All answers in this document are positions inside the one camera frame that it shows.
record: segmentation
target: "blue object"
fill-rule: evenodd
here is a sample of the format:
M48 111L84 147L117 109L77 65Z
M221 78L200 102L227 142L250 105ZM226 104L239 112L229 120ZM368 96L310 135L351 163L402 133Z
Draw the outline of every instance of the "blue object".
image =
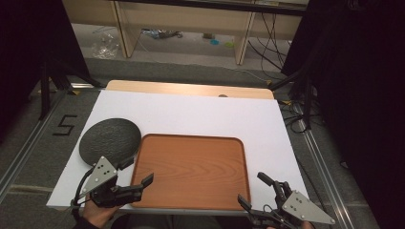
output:
M211 43L211 45L218 45L220 44L220 42L216 39L212 39L209 43Z

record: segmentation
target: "hand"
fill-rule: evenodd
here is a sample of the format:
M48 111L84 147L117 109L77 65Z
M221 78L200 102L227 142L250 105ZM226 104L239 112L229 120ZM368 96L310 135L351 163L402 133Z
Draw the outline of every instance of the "hand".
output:
M308 221L301 223L301 229L313 229L312 225Z
M98 207L89 196L86 197L86 200L88 201L84 205L83 217L98 228L103 228L114 213L122 207L103 208Z

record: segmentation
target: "white table surface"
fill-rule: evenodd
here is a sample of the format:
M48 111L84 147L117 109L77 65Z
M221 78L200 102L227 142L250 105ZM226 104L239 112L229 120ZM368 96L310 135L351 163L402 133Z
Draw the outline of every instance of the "white table surface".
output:
M273 188L257 178L258 172L264 172L274 180L287 181L292 190L308 196L276 100L103 91L53 190L48 207L63 210L70 206L79 181L90 169L79 155L80 139L99 121L115 117L133 121L139 126L142 136L168 134L239 138L245 147L253 209L261 210L265 204L276 207ZM133 170L134 164L118 171L117 185L128 186ZM144 209L129 204L121 210L163 214L244 214L243 211Z

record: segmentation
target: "triangular metal plate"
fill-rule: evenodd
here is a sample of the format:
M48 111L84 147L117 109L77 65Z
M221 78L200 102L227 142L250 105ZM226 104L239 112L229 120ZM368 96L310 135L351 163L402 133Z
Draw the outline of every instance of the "triangular metal plate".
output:
M300 220L335 224L335 220L298 191L292 192L283 210Z
M108 161L105 156L102 156L98 161L95 169L87 180L86 185L81 190L80 198L85 197L92 192L96 187L107 182L111 178L117 176L116 168Z

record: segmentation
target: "wooden tray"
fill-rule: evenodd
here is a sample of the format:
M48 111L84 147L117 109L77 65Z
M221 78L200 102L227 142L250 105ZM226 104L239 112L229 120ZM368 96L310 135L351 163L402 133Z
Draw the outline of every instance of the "wooden tray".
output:
M131 183L154 173L135 207L243 210L250 201L244 145L233 137L146 135Z

